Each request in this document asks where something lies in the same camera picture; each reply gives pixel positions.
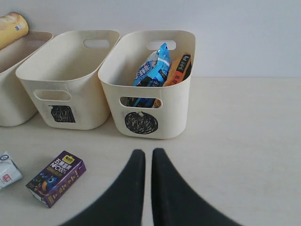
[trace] white plastic basket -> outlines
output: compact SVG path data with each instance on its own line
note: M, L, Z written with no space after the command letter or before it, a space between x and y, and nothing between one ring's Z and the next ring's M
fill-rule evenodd
M186 127L190 77L168 87L133 87L133 81L146 58L167 42L171 62L185 52L194 59L195 36L185 31L141 31L118 42L98 72L117 129L128 136L169 139ZM123 97L161 100L160 108L128 107Z
M97 70L119 40L115 31L71 31L56 36L16 71L51 127L93 129L110 115Z
M16 77L16 68L52 38L48 32L30 32L0 50L0 126L20 125L37 112Z

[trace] white table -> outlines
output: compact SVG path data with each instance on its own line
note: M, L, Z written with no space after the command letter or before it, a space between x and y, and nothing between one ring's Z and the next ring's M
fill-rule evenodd
M165 148L198 194L245 226L301 225L301 79L202 79L191 83L186 130L171 140L126 137L110 117L90 131L55 129L37 114L0 128L24 178L0 191L0 225L56 226L99 197L131 152L146 152L143 226L152 225L151 154ZM51 209L25 188L61 151L82 158L84 175Z

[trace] white milk carton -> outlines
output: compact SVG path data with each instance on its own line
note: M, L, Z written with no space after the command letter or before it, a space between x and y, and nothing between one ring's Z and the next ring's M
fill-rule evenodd
M21 178L22 174L8 152L0 155L0 190Z

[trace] black scribbled circle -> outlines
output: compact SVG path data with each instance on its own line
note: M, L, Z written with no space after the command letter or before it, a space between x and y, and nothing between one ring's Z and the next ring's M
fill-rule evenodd
M137 134L150 134L158 129L157 119L145 112L131 112L124 118L126 127Z
M8 158L9 158L9 156L7 154L4 154L0 157L0 161L6 160Z

